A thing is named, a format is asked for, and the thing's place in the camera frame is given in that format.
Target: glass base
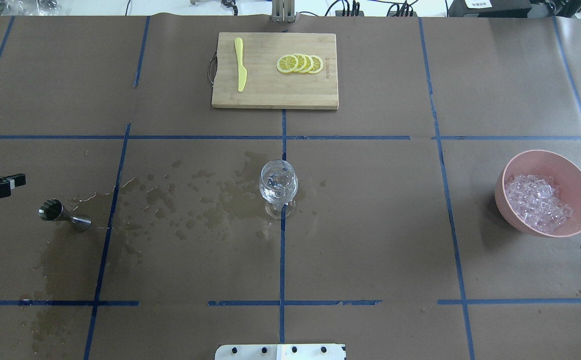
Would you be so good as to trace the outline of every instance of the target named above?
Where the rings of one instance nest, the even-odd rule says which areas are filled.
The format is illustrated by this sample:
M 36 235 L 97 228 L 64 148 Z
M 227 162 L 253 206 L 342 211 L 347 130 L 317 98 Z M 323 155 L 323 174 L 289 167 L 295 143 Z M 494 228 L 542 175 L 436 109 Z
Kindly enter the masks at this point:
M 265 208 L 268 215 L 273 219 L 281 220 L 282 215 L 284 215 L 284 219 L 286 219 L 293 212 L 293 209 L 295 209 L 295 200 L 291 200 L 282 205 L 274 205 L 270 202 L 266 202 Z

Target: bowl rim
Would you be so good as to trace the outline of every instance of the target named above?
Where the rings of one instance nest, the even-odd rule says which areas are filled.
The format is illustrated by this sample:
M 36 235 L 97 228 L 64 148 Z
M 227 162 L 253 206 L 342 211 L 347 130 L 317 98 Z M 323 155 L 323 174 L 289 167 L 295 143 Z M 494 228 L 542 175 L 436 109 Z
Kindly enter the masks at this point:
M 549 153 L 549 154 L 553 154 L 553 155 L 557 155 L 558 157 L 564 159 L 565 161 L 569 162 L 570 164 L 572 164 L 572 166 L 574 166 L 579 173 L 581 173 L 581 169 L 579 168 L 579 166 L 577 166 L 574 162 L 570 161 L 569 159 L 567 159 L 565 156 L 560 155 L 559 153 L 553 152 L 553 151 L 548 151 L 548 150 L 542 150 L 540 148 L 534 148 L 531 150 L 526 150 L 526 151 L 522 151 L 520 153 L 518 153 L 517 155 L 513 156 L 510 160 L 508 160 L 508 163 L 506 164 L 505 167 L 503 167 L 503 171 L 501 172 L 501 176 L 500 176 L 500 180 L 501 180 L 501 191 L 503 191 L 503 198 L 505 198 L 506 200 L 506 206 L 508 207 L 508 209 L 510 210 L 510 212 L 515 215 L 515 217 L 517 219 L 519 219 L 519 221 L 521 221 L 521 223 L 524 225 L 525 228 L 527 228 L 528 230 L 535 232 L 537 234 L 540 234 L 544 237 L 547 238 L 569 238 L 569 237 L 574 237 L 575 235 L 578 235 L 581 233 L 581 229 L 577 232 L 574 232 L 572 234 L 567 234 L 567 235 L 555 235 L 555 234 L 547 234 L 546 232 L 542 232 L 539 230 L 536 230 L 535 228 L 531 227 L 530 225 L 528 225 L 524 219 L 522 219 L 517 212 L 515 212 L 513 210 L 513 207 L 511 206 L 510 201 L 508 201 L 508 197 L 506 196 L 506 184 L 505 184 L 505 174 L 506 171 L 508 170 L 508 167 L 512 164 L 513 161 L 515 161 L 515 159 L 517 159 L 518 157 L 521 157 L 521 155 L 524 155 L 526 153 L 536 153 L 536 152 L 541 152 L 541 153 Z

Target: ice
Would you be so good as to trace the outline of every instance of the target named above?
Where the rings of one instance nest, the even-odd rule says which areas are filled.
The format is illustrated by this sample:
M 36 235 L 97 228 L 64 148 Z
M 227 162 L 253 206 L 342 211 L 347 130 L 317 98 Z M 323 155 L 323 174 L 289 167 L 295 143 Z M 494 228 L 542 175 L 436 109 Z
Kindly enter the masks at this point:
M 560 187 L 553 177 L 517 175 L 505 185 L 506 198 L 526 225 L 546 234 L 573 217 L 573 209 L 560 201 Z

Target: wooden cutting board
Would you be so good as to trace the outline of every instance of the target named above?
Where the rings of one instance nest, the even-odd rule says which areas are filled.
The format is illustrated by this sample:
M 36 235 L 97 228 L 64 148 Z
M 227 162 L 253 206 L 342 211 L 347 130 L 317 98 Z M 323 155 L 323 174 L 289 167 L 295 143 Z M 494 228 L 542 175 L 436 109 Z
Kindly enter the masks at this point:
M 238 92 L 235 38 L 244 41 L 248 71 L 244 91 Z M 317 55 L 324 60 L 319 73 L 281 73 L 277 59 L 286 54 Z M 318 109 L 339 107 L 335 34 L 296 32 L 220 32 L 212 106 L 237 109 Z

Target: cutting board handle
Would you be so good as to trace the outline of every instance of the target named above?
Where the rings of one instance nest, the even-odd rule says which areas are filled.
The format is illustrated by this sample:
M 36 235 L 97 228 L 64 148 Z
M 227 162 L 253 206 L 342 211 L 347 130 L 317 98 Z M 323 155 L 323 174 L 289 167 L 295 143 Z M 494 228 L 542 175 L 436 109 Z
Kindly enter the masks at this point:
M 215 86 L 215 75 L 217 75 L 217 51 L 215 51 L 213 56 L 210 58 L 210 61 L 208 62 L 208 72 L 206 73 L 206 77 L 208 77 L 211 87 Z

